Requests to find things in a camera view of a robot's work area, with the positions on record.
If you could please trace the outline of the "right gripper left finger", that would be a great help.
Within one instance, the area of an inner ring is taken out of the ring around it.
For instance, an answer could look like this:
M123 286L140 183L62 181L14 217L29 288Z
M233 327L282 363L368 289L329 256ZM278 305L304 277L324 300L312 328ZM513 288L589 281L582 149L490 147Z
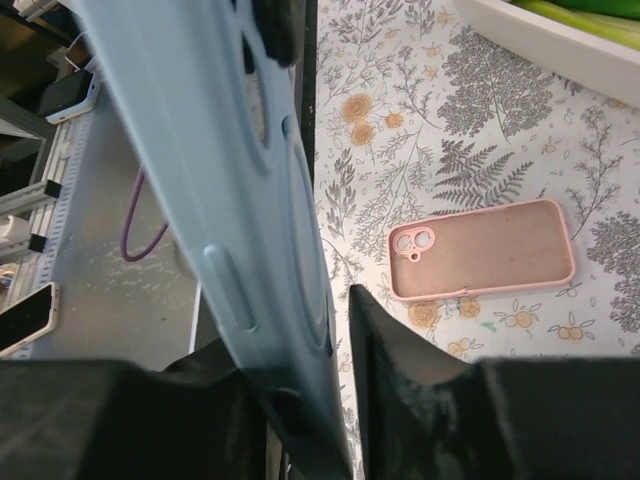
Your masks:
M280 442L221 341L151 372L1 365L5 479L282 479Z

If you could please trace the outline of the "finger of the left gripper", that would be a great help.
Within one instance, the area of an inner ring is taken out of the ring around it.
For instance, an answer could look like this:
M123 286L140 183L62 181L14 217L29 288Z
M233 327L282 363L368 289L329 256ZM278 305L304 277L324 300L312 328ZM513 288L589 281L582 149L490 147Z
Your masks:
M316 53L316 0L253 0L252 8L266 54L280 67Z

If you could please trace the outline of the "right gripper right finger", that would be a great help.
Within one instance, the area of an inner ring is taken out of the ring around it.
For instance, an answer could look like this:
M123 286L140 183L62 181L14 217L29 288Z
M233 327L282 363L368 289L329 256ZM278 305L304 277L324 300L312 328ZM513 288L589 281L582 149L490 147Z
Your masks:
M361 285L349 326L369 479L635 479L639 362L467 363L394 319Z

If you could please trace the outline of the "black phone blue case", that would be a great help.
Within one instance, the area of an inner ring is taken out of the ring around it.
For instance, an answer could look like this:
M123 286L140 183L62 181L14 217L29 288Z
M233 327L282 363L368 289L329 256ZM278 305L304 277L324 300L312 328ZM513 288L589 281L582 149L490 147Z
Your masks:
M352 475L334 308L294 104L252 1L79 1L217 330L306 479Z

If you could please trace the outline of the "pink phone case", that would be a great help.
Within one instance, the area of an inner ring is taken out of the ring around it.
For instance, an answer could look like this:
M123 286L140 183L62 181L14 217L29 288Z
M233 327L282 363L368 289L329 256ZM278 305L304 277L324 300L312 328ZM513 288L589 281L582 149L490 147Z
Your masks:
M390 291L405 302L559 286L576 271L562 209L547 199L399 225L387 251Z

